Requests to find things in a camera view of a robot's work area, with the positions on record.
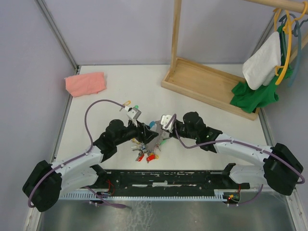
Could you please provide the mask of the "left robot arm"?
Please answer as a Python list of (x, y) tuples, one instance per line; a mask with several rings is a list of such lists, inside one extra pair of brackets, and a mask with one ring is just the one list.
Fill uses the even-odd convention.
[(22, 187), (28, 197), (28, 206), (45, 212), (66, 193), (85, 186), (104, 186), (106, 175), (100, 172), (98, 165), (112, 157), (118, 145), (131, 139), (148, 144), (158, 135), (139, 121), (129, 121), (125, 126), (119, 119), (112, 120), (84, 153), (53, 163), (43, 160), (36, 164)]

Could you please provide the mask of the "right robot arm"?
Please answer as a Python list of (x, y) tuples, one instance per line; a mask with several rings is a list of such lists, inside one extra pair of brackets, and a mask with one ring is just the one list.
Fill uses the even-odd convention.
[(176, 115), (163, 115), (160, 126), (179, 141), (182, 138), (194, 140), (195, 145), (184, 145), (186, 149), (199, 147), (248, 162), (248, 166), (227, 165), (227, 173), (220, 177), (226, 188), (242, 183), (266, 184), (280, 194), (291, 195), (296, 185), (306, 182), (302, 175), (303, 166), (284, 144), (257, 145), (235, 139), (208, 127), (197, 112), (186, 113), (182, 121), (177, 120)]

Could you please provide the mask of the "metal key organizer with keys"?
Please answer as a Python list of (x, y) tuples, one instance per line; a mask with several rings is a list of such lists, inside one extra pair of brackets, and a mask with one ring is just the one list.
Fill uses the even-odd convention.
[[(161, 126), (160, 121), (152, 121), (150, 124), (156, 124), (157, 127)], [(158, 135), (158, 138), (156, 142), (151, 142), (151, 145), (145, 146), (145, 144), (138, 142), (135, 138), (133, 138), (131, 141), (135, 143), (135, 146), (132, 146), (133, 151), (138, 151), (138, 157), (136, 158), (136, 162), (140, 162), (143, 159), (146, 160), (147, 163), (156, 160), (159, 158), (159, 156), (156, 154), (156, 151), (160, 150), (160, 146), (165, 142), (161, 138), (162, 134)]]

